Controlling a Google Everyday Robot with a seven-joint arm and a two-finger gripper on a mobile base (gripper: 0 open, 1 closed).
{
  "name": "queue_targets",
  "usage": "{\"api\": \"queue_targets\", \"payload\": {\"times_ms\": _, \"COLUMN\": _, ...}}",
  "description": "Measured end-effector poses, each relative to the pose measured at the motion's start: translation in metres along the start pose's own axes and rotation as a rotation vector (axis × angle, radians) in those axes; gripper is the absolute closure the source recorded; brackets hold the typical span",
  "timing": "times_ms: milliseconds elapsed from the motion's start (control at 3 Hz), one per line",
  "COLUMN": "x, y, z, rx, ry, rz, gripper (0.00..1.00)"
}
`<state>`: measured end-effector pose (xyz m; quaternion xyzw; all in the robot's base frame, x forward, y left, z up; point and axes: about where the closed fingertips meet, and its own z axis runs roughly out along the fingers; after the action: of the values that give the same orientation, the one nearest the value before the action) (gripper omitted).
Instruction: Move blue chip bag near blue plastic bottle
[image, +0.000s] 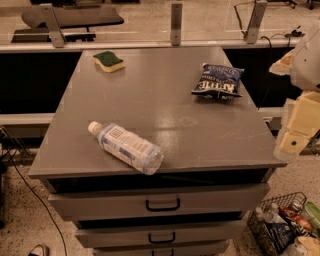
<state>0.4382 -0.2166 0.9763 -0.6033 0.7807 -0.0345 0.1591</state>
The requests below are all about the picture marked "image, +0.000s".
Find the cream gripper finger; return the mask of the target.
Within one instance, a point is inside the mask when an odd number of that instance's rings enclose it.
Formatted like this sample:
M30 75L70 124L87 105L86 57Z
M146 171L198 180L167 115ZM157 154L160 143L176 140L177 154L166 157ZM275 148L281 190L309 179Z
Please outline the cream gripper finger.
M294 50L290 50L281 59L277 60L270 66L269 72L279 76L290 75L293 56Z

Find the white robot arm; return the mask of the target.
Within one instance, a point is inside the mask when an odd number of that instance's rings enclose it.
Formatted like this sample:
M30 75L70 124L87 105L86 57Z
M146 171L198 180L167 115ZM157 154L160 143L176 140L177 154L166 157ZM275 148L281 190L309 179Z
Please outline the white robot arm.
M299 40L295 48L274 62L269 72L289 75L291 84L302 90L296 100L287 100L274 156L290 162L320 130L320 20Z

